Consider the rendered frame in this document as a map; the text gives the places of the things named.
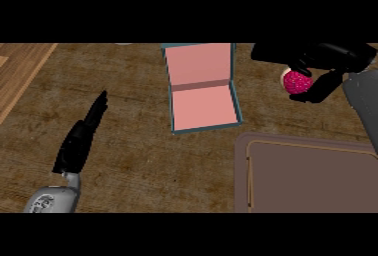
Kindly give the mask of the brown tray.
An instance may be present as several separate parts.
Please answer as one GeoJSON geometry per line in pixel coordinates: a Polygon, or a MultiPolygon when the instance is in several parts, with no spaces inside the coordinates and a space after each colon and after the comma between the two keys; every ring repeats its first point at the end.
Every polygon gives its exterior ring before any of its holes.
{"type": "Polygon", "coordinates": [[[233,178],[237,212],[378,213],[378,154],[364,143],[246,132],[233,178]]]}

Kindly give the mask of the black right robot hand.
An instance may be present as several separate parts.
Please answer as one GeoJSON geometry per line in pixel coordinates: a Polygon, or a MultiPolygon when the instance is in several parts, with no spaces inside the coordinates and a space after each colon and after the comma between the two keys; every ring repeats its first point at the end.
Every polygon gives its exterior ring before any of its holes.
{"type": "Polygon", "coordinates": [[[289,95],[290,100],[311,103],[326,99],[342,83],[342,75],[361,72],[374,57],[376,49],[358,42],[290,42],[280,45],[259,42],[250,50],[252,60],[286,64],[307,78],[311,77],[310,68],[327,70],[305,92],[289,95]]]}

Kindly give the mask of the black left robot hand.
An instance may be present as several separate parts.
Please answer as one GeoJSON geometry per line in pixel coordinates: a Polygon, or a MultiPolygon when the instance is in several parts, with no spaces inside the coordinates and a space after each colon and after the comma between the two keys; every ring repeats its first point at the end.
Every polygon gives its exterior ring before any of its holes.
{"type": "Polygon", "coordinates": [[[95,98],[82,120],[73,124],[59,148],[53,173],[79,173],[88,157],[92,136],[107,109],[106,92],[95,98]]]}

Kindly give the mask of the pale wooden board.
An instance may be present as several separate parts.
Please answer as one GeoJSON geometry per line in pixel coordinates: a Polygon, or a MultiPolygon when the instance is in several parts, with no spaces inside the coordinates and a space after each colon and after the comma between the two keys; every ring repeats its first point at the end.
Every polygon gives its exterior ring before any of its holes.
{"type": "Polygon", "coordinates": [[[0,124],[56,46],[56,43],[0,43],[0,124]]]}

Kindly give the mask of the pink and teal cardboard box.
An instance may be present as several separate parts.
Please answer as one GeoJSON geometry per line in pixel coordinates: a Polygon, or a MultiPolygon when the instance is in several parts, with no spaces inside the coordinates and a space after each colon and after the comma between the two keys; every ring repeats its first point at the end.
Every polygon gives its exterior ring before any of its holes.
{"type": "Polygon", "coordinates": [[[234,43],[162,43],[171,133],[242,124],[233,84],[234,43]]]}

